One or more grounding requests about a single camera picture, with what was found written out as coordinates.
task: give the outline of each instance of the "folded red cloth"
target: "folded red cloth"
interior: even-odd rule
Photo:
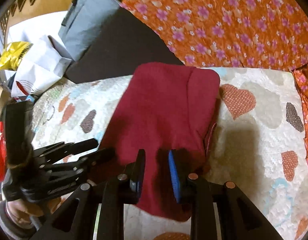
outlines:
[[[123,171],[145,149],[142,196],[137,207],[165,218],[186,221],[190,210],[176,203],[168,152],[186,149],[191,170],[206,163],[219,89],[213,70],[147,63],[140,65],[122,96],[100,147],[115,147],[117,158],[94,167],[90,178],[102,181]]]

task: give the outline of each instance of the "white paper bag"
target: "white paper bag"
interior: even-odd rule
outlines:
[[[42,36],[24,55],[14,78],[11,97],[41,95],[65,73],[71,59],[61,57]]]

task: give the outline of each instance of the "gray bag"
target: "gray bag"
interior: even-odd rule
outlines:
[[[89,48],[119,4],[119,0],[72,1],[58,34],[75,61]]]

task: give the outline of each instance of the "yellow plastic wrapper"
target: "yellow plastic wrapper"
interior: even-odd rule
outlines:
[[[26,41],[9,43],[0,57],[0,69],[16,71],[24,55],[32,45],[32,43]]]

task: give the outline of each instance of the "orange floral fabric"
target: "orange floral fabric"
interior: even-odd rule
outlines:
[[[295,0],[123,0],[121,6],[186,65],[293,71],[308,163],[308,18]]]

